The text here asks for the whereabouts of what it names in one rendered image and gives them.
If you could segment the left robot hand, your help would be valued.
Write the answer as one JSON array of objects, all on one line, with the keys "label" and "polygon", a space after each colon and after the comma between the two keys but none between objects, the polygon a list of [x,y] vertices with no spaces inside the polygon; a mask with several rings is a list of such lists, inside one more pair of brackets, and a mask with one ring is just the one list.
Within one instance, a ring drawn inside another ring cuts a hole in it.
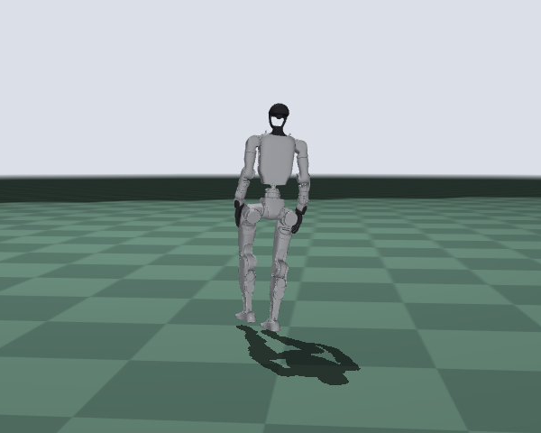
[{"label": "left robot hand", "polygon": [[234,207],[236,208],[235,210],[235,223],[236,225],[239,227],[239,224],[240,224],[240,217],[241,217],[241,213],[242,213],[242,209],[244,207],[244,204],[242,204],[240,206],[240,203],[238,200],[235,200],[234,201]]}]

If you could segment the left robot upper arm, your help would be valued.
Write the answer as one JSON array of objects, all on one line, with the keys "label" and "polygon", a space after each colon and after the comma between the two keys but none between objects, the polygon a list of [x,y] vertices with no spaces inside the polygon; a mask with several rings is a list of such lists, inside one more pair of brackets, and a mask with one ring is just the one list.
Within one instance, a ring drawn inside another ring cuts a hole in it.
[{"label": "left robot upper arm", "polygon": [[244,154],[244,178],[248,180],[252,180],[255,176],[255,170],[253,169],[253,165],[255,163],[256,158],[256,150],[255,148],[260,146],[261,143],[261,137],[262,135],[252,135],[250,136],[246,143],[245,143],[245,154]]}]

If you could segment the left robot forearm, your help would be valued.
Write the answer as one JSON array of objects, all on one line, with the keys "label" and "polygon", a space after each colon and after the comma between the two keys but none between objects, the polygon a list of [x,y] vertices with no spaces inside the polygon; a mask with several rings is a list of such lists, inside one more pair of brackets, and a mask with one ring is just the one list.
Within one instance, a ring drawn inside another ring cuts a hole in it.
[{"label": "left robot forearm", "polygon": [[244,173],[245,173],[245,168],[243,167],[241,171],[240,179],[238,181],[239,184],[235,192],[235,198],[234,198],[234,201],[235,200],[239,201],[240,206],[244,204],[245,202],[244,198],[245,198],[247,189],[250,186],[250,181],[243,177]]}]

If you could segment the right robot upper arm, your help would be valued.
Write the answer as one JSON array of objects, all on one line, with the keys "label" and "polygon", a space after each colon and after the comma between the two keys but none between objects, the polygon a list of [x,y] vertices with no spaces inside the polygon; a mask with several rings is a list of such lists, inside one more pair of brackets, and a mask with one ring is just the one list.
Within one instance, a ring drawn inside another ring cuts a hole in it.
[{"label": "right robot upper arm", "polygon": [[297,173],[297,182],[299,184],[309,183],[307,144],[299,139],[295,139],[295,143],[295,153],[298,154],[297,161],[299,168],[299,173]]}]

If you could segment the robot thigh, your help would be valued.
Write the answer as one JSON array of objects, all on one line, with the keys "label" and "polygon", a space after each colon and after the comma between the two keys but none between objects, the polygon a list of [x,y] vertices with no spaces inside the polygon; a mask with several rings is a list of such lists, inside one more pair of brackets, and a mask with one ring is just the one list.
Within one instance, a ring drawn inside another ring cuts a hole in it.
[{"label": "robot thigh", "polygon": [[243,207],[239,224],[239,254],[248,261],[248,271],[256,267],[257,259],[252,254],[252,246],[256,232],[256,223],[263,214],[262,203],[247,204]]},{"label": "robot thigh", "polygon": [[285,275],[285,261],[292,236],[291,227],[297,222],[297,214],[291,209],[284,207],[284,217],[281,220],[277,219],[274,231],[273,260],[270,271],[275,277],[282,278]]}]

